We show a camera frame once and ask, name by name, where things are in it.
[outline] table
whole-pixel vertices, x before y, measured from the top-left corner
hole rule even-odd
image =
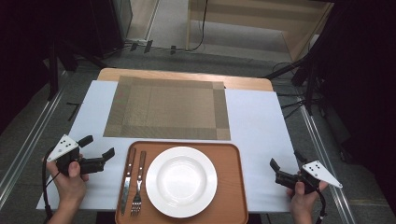
[[[93,135],[94,141],[81,150],[86,158],[98,157],[111,147],[116,151],[115,157],[106,163],[103,172],[90,176],[87,183],[88,192],[81,209],[116,209],[127,149],[139,140],[103,137],[106,118],[117,88],[116,81],[120,76],[223,81],[227,88],[225,93],[232,141],[215,142],[232,143],[240,150],[247,210],[250,213],[289,211],[290,199],[285,193],[285,188],[275,183],[275,173],[269,161],[275,158],[282,170],[288,173],[295,173],[298,166],[276,93],[272,91],[269,80],[111,68],[103,69],[98,81],[94,81],[90,86],[69,134],[76,140],[89,134]],[[183,141],[214,142],[178,142]],[[51,207],[56,209],[59,199],[54,185],[49,186],[48,194]],[[40,199],[37,209],[43,208],[44,204]]]
[[[307,0],[210,0],[205,20],[282,31],[290,57],[296,61],[320,33],[331,8],[332,3]],[[187,49],[191,21],[201,21],[204,11],[205,0],[189,0]]]

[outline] brown placemat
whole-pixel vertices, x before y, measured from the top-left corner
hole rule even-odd
[[[120,77],[104,137],[231,140],[224,85]]]
[[[116,210],[116,223],[227,223],[242,224],[248,221],[248,206],[245,196],[244,181],[239,156],[239,150],[232,144],[208,143],[168,143],[168,142],[135,142],[131,147],[136,148],[134,167],[131,176],[131,186],[125,215],[120,212],[120,197]],[[218,176],[218,187],[210,205],[201,213],[186,218],[175,218],[158,211],[149,200],[146,192],[146,173],[154,159],[171,147],[193,147],[203,152],[213,163]],[[141,189],[142,208],[137,217],[130,216],[132,201],[136,193],[137,168],[141,151],[147,151],[143,184]]]

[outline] plate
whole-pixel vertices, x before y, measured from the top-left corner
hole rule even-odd
[[[192,217],[212,202],[218,176],[210,159],[192,147],[172,147],[148,168],[146,190],[152,204],[169,217]]]

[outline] floor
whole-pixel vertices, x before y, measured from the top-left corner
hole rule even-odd
[[[279,32],[215,23],[205,25],[204,44],[198,50],[171,55],[168,49],[170,45],[183,48],[185,43],[183,22],[166,21],[165,18],[170,18],[166,16],[171,13],[169,9],[181,7],[177,11],[182,11],[182,2],[159,2],[148,37],[139,39],[141,45],[153,40],[153,48],[149,53],[144,52],[144,46],[135,51],[126,48],[103,62],[118,68],[240,77],[262,77],[290,62]],[[194,43],[200,40],[198,25],[195,37],[192,37]],[[241,43],[239,38],[249,38],[250,42]],[[247,46],[248,43],[257,45],[251,47]],[[55,99],[47,101],[49,87],[44,87],[0,135],[0,223],[40,223],[44,220],[44,211],[35,209],[42,193],[40,160],[63,133],[70,131],[75,117],[73,104],[82,102],[91,81],[97,78],[99,72],[99,68],[85,60],[78,60],[78,70],[74,73],[65,72],[60,66],[61,88]],[[289,72],[272,80],[281,105],[295,104],[304,99],[301,95],[304,86],[292,86],[292,76],[293,73]],[[344,185],[342,190],[328,188],[324,191],[328,215],[323,223],[396,223],[373,175],[359,164],[341,160],[340,147],[318,107],[314,105],[313,116],[307,116],[303,106],[297,107],[294,105],[283,109],[285,117],[290,115],[285,118],[285,122],[294,149],[301,150],[310,160],[321,160]],[[320,203],[317,203],[314,219],[318,216],[319,208]],[[261,214],[261,217],[265,224],[292,223],[290,214]],[[96,212],[79,211],[76,222],[96,223],[96,219]]]

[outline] fork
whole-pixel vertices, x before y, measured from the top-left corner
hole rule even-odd
[[[137,187],[136,187],[136,195],[134,196],[134,200],[132,202],[131,216],[136,217],[139,215],[140,208],[142,206],[142,198],[140,197],[140,189],[143,182],[143,167],[145,166],[145,158],[146,151],[140,152],[140,162],[139,162],[139,171],[137,174]]]

